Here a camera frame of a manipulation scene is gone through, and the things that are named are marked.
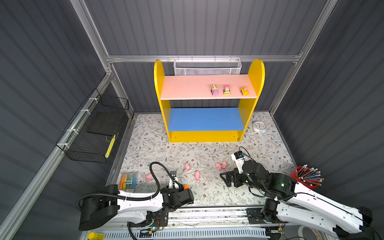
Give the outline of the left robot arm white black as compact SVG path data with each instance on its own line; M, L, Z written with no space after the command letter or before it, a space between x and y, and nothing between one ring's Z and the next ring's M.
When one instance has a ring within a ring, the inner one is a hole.
M79 231L94 230L108 222L147 226L157 215L164 217L193 202L190 189L162 188L155 193L143 194L119 191L117 185L109 185L77 200L76 207L81 212Z

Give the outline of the orange yellow toy car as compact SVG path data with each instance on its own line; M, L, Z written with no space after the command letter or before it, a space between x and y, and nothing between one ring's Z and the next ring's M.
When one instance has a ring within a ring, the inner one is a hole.
M249 95L249 90L247 88L247 86L244 86L240 89L240 93L242 96L248 96Z

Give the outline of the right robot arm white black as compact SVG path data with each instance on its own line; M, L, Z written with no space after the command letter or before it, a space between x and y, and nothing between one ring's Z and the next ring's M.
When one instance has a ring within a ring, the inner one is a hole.
M247 209L249 222L293 223L324 232L340 240L373 240L375 230L370 209L353 208L307 188L282 173L270 173L253 161L236 160L237 168L221 173L227 187L247 186L266 197L263 208Z

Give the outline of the green truck pink mixer drum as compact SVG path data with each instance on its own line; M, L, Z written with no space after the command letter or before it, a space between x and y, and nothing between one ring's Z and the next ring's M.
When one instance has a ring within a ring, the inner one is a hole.
M223 93L225 96L230 96L231 95L231 89L229 85L225 85Z

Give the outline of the pink truck green striped top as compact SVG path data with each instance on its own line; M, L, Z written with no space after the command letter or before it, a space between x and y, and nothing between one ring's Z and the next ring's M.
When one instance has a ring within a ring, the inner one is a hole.
M213 96L216 96L219 94L219 90L218 90L218 87L216 85L211 85L211 94Z

